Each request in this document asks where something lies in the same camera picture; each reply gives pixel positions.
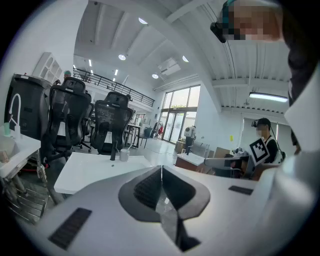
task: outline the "white table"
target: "white table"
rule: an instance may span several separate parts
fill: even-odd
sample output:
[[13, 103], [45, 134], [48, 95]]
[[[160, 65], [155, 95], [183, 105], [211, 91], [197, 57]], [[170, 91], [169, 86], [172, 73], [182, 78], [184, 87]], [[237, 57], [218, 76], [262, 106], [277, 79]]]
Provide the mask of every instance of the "white table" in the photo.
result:
[[[4, 135], [4, 127], [0, 126], [0, 135]], [[0, 162], [0, 177], [11, 179], [27, 163], [29, 156], [41, 147], [40, 140], [20, 135], [20, 141], [14, 137], [15, 132], [10, 130], [10, 135], [15, 141], [13, 152], [9, 157], [9, 162]]]
[[207, 173], [211, 168], [205, 166], [205, 158], [194, 153], [177, 154], [175, 166], [199, 173]]
[[144, 156], [129, 156], [128, 162], [122, 162], [119, 156], [111, 161], [110, 155], [73, 152], [56, 180], [54, 190], [75, 194], [91, 183], [148, 167], [152, 165]]
[[204, 163], [205, 158], [199, 155], [196, 155], [194, 153], [189, 153], [189, 155], [187, 155], [186, 153], [183, 154], [177, 154], [176, 155], [178, 158], [181, 158], [195, 166], [199, 166], [201, 164]]

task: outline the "black metal railing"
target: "black metal railing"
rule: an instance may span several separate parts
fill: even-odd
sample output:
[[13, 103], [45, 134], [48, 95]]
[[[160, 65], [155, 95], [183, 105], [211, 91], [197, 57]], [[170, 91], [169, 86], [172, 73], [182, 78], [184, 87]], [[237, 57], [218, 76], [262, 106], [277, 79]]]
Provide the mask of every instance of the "black metal railing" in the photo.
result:
[[73, 77], [96, 86], [101, 86], [114, 92], [118, 92], [124, 95], [130, 95], [133, 101], [144, 103], [150, 107], [154, 105], [154, 99], [101, 75], [92, 74], [88, 71], [74, 68]]

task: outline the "ceiling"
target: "ceiling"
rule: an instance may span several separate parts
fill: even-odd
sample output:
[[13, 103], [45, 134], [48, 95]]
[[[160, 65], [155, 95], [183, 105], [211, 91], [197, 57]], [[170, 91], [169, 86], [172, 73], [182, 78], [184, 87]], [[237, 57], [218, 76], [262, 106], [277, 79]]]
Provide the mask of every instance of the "ceiling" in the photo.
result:
[[[225, 0], [89, 1], [81, 20], [74, 64], [123, 83], [134, 76], [152, 88], [198, 78], [218, 111], [250, 108], [283, 113], [287, 103], [249, 98], [249, 92], [287, 96], [291, 73], [283, 42], [228, 41], [214, 36]], [[148, 24], [139, 22], [138, 17]], [[119, 54], [126, 55], [121, 61]], [[189, 62], [184, 62], [185, 55]], [[164, 75], [158, 66], [173, 58], [181, 70]]]

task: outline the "doorway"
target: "doorway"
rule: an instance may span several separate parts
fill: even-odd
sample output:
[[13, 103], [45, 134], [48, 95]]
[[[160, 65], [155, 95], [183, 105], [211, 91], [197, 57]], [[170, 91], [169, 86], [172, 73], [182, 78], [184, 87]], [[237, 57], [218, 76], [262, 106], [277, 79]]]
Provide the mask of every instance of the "doorway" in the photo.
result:
[[181, 135], [185, 112], [169, 112], [164, 127], [163, 140], [176, 144]]

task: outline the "white shelf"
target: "white shelf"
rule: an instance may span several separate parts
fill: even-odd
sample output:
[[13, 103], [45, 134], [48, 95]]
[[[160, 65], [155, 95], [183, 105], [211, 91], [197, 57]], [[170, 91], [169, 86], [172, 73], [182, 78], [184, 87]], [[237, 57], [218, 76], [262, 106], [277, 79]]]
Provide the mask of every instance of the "white shelf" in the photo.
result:
[[60, 79], [61, 74], [62, 69], [51, 52], [43, 53], [32, 73], [33, 76], [43, 78], [52, 84]]

